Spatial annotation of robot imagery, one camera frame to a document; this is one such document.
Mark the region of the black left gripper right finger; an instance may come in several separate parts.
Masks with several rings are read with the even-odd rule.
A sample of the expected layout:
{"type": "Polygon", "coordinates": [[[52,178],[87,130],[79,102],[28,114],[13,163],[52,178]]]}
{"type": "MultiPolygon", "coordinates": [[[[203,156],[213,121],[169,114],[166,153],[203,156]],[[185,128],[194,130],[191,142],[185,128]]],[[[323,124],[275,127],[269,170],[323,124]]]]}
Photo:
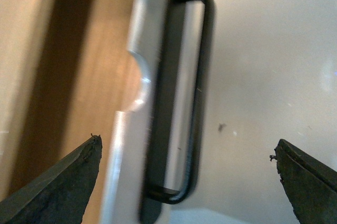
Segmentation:
{"type": "Polygon", "coordinates": [[[299,223],[336,223],[336,171],[285,139],[275,155],[277,172],[299,223]]]}

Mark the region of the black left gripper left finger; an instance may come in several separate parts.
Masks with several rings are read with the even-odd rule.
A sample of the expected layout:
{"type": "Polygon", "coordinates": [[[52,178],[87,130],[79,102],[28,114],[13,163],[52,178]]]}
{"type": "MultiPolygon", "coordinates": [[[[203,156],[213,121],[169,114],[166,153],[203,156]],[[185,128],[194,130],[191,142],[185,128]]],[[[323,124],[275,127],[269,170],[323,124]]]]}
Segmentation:
{"type": "Polygon", "coordinates": [[[101,158],[102,139],[93,135],[1,201],[1,223],[81,223],[101,158]]]}

